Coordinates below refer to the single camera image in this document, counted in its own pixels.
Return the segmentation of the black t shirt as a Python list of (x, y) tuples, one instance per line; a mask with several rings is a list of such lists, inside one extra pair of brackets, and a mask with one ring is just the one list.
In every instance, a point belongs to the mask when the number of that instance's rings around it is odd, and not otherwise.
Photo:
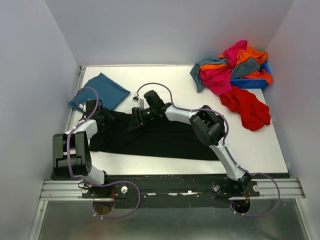
[(111, 111), (115, 121), (90, 139), (92, 152), (218, 161), (217, 155), (197, 138), (190, 124), (161, 119), (128, 131), (132, 115)]

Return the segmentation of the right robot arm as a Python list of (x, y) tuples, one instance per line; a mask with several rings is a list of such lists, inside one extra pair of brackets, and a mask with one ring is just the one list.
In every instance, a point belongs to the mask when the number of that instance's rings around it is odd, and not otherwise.
[(153, 120), (162, 119), (191, 125), (197, 139), (209, 147), (222, 163), (228, 179), (226, 191), (232, 196), (241, 196), (247, 192), (252, 177), (235, 161), (228, 149), (226, 138), (229, 124), (220, 113), (207, 105), (198, 109), (187, 109), (178, 107), (173, 102), (165, 103), (154, 90), (145, 93), (143, 98), (135, 93), (132, 101), (138, 106), (131, 109), (129, 131), (142, 128)]

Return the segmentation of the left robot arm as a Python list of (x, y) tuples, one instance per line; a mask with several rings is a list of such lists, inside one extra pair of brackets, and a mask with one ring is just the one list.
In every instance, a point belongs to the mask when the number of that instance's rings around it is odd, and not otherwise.
[(84, 114), (78, 124), (65, 133), (55, 134), (52, 138), (54, 174), (94, 185), (93, 191), (99, 197), (107, 197), (111, 185), (106, 182), (106, 172), (93, 166), (90, 139), (105, 132), (114, 121), (115, 118), (103, 107), (101, 100), (87, 100), (84, 104)]

